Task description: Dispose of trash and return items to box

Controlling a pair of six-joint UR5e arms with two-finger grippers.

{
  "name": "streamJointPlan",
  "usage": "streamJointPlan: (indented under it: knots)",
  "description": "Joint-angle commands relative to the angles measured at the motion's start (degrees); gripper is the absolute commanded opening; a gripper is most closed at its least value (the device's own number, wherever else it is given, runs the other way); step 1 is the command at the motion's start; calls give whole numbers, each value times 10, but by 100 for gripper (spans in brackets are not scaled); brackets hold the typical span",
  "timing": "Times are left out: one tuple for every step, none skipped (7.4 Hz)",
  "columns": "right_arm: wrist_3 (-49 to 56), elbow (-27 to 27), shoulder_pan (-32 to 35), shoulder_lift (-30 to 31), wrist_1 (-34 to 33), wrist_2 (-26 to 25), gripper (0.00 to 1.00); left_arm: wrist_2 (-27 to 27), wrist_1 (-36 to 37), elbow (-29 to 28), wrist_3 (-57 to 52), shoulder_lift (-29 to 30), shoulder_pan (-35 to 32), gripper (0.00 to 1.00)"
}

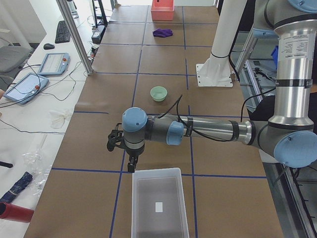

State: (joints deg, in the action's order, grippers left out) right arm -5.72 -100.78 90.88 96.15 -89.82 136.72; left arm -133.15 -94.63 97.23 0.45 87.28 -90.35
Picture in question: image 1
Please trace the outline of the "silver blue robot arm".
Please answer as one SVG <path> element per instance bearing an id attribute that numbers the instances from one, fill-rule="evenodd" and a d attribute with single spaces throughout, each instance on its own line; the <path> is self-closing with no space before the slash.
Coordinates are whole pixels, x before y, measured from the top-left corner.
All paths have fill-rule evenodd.
<path id="1" fill-rule="evenodd" d="M 220 121 L 163 114 L 148 116 L 138 107 L 122 116 L 121 142 L 134 172 L 145 141 L 179 145 L 182 138 L 201 136 L 213 141 L 240 141 L 271 155 L 292 168 L 310 165 L 317 158 L 317 136 L 308 116 L 313 84 L 313 56 L 317 31 L 314 0 L 258 0 L 254 31 L 274 31 L 279 38 L 275 104 L 268 121 Z"/>

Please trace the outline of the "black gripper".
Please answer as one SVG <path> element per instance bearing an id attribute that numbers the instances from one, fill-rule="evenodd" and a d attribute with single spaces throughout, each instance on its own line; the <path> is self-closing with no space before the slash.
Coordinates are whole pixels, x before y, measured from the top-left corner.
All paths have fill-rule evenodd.
<path id="1" fill-rule="evenodd" d="M 127 164 L 127 170 L 129 173 L 134 173 L 135 164 L 138 162 L 140 150 L 129 150 L 128 155 L 129 155 L 129 163 Z"/>

